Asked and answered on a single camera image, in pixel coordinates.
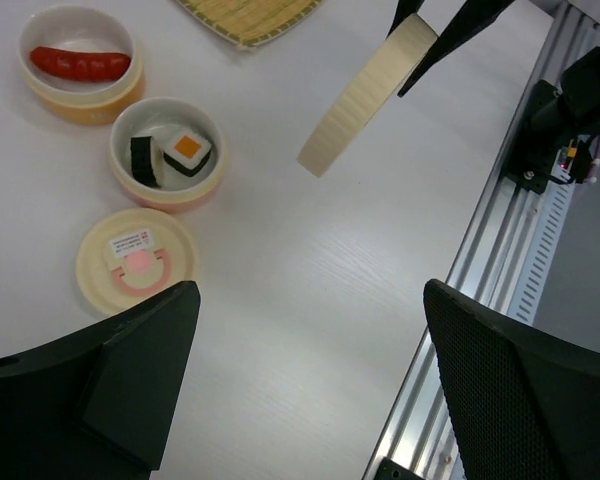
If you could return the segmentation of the sushi roll orange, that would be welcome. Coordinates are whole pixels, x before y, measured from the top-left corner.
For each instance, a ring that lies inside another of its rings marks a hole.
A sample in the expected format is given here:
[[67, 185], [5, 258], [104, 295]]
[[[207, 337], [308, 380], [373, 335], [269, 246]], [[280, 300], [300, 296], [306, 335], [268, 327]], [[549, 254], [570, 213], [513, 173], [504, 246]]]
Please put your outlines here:
[[181, 128], [163, 145], [165, 162], [180, 174], [194, 177], [210, 159], [213, 144], [202, 134]]

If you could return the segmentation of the cream plain lid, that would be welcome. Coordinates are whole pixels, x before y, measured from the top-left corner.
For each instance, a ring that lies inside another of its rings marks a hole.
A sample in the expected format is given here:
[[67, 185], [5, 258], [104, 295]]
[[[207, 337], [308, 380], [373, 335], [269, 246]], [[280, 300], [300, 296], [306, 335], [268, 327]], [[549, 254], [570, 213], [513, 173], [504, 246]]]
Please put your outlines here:
[[316, 177], [324, 175], [436, 40], [435, 31], [418, 14], [403, 20], [322, 117], [300, 150], [298, 163]]

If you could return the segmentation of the sushi roll green centre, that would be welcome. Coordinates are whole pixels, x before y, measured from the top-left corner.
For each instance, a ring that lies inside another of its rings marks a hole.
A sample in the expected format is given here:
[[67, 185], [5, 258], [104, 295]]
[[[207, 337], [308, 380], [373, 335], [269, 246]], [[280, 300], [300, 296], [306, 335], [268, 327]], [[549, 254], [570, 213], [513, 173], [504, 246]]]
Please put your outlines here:
[[158, 142], [151, 136], [130, 139], [131, 174], [140, 184], [162, 189], [165, 185], [165, 158]]

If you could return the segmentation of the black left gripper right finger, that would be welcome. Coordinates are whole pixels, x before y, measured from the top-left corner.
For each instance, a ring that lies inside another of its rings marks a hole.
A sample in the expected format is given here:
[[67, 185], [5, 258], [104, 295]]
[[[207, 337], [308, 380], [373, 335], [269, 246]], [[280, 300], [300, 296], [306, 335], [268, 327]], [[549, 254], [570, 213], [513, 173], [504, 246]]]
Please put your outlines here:
[[428, 331], [469, 479], [600, 479], [600, 353], [432, 279]]

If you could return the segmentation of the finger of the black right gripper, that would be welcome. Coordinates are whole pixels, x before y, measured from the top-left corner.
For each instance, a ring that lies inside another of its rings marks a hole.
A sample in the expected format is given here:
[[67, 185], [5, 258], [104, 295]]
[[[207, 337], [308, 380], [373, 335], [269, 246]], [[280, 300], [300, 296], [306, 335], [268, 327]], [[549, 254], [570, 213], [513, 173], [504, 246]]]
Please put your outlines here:
[[417, 13], [423, 3], [424, 0], [398, 0], [388, 34], [391, 34], [410, 15]]
[[466, 0], [409, 74], [397, 96], [402, 98], [431, 67], [493, 24], [512, 3], [513, 0]]

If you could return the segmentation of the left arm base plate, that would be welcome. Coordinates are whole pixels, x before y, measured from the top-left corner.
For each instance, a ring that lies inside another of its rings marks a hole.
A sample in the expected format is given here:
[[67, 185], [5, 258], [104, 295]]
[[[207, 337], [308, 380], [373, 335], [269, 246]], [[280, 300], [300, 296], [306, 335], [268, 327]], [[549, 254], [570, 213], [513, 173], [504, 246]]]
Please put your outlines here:
[[374, 480], [423, 480], [423, 478], [391, 459], [383, 458], [378, 465]]

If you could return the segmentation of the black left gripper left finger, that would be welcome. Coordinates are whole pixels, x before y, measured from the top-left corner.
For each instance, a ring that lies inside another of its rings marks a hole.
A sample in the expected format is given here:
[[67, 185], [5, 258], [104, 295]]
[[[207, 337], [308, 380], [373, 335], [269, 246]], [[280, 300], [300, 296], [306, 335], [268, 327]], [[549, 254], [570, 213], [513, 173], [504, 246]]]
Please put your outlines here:
[[200, 309], [193, 281], [0, 358], [0, 479], [147, 479], [164, 456]]

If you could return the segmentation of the orange lunch box bowl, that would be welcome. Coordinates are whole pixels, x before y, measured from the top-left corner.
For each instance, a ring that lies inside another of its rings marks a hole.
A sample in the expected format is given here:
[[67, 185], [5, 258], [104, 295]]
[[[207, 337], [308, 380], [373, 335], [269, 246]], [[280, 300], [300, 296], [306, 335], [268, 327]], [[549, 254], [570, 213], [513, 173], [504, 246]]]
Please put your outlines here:
[[42, 105], [76, 124], [109, 124], [144, 92], [135, 38], [116, 18], [86, 6], [32, 15], [18, 41], [18, 62]]

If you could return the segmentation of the red sausage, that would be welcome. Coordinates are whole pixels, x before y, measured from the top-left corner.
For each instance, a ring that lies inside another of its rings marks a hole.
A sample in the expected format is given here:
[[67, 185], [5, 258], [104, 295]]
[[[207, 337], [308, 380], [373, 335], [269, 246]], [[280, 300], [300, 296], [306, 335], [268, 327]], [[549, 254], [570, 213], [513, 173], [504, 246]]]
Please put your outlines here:
[[29, 59], [43, 73], [56, 78], [104, 83], [121, 79], [131, 65], [132, 58], [120, 52], [76, 52], [39, 46]]

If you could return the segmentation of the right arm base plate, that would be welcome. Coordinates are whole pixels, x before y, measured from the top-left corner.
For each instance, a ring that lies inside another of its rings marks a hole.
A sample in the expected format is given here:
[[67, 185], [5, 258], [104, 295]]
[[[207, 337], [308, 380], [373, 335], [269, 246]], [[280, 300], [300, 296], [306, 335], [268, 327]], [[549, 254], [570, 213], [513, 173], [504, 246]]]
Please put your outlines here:
[[532, 87], [522, 119], [501, 169], [524, 190], [543, 194], [549, 182], [565, 183], [553, 174], [556, 155], [576, 136], [574, 119], [565, 96], [539, 80]]

